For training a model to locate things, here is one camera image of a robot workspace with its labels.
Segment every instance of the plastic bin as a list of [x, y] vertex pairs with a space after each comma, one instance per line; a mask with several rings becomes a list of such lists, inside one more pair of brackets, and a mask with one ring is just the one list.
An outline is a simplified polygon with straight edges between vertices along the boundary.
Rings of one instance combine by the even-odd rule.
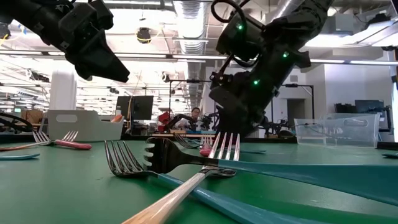
[[299, 144], [377, 147], [379, 114], [328, 114], [326, 119], [294, 119]]
[[120, 140], [124, 118], [119, 123], [101, 121], [96, 111], [49, 110], [51, 140], [63, 138], [68, 131], [78, 131], [75, 141], [96, 142]]

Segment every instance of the green tabletop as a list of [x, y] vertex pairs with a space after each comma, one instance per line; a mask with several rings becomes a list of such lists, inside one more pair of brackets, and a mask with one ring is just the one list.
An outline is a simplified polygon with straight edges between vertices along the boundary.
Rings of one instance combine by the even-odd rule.
[[[144, 141], [128, 141], [142, 160]], [[241, 154], [242, 161], [283, 164], [397, 164], [375, 149], [325, 149], [296, 144], [241, 144], [267, 154]], [[197, 149], [184, 149], [198, 154]], [[104, 144], [90, 151], [42, 146], [1, 155], [40, 153], [29, 161], [0, 161], [0, 223], [121, 223], [172, 188], [154, 177], [120, 179], [109, 170]], [[170, 175], [187, 180], [200, 166]], [[238, 172], [230, 179], [207, 178], [201, 187], [236, 200], [296, 217], [329, 223], [398, 223], [398, 207], [291, 180]], [[189, 197], [167, 223], [235, 223]]]

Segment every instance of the clear plastic container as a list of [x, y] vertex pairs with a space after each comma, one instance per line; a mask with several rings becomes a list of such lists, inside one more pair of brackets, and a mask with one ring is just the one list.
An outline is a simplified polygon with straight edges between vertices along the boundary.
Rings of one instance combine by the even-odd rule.
[[322, 119], [294, 119], [299, 144], [376, 148], [379, 114], [328, 114]]

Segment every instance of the man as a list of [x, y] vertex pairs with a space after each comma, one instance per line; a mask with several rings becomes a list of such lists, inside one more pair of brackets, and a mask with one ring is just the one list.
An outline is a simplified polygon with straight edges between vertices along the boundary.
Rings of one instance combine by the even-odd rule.
[[[195, 107], [194, 109], [191, 110], [191, 117], [197, 121], [198, 117], [200, 114], [200, 109]], [[181, 121], [177, 122], [177, 124], [175, 124], [176, 127], [178, 128], [182, 128], [182, 129], [188, 129], [187, 127], [190, 126], [189, 121], [187, 119], [181, 119]]]

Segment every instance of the pink fork handle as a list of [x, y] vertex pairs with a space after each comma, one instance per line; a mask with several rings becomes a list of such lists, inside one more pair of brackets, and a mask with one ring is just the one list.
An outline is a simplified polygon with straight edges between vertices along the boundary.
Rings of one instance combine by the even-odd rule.
[[82, 149], [82, 150], [91, 149], [90, 144], [80, 144], [80, 143], [76, 143], [76, 142], [68, 142], [68, 141], [62, 141], [62, 140], [55, 140], [54, 143], [59, 146], [72, 147], [75, 149]]

